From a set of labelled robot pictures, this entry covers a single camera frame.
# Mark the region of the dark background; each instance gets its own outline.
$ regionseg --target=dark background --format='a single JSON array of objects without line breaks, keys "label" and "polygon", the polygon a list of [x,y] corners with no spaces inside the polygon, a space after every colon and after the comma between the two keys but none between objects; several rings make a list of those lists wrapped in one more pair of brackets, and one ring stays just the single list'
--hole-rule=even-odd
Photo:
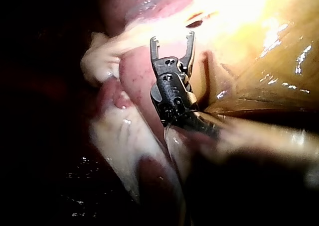
[{"label": "dark background", "polygon": [[88,141],[96,90],[79,61],[103,31],[95,0],[1,0],[4,224],[130,225],[139,208]]}]

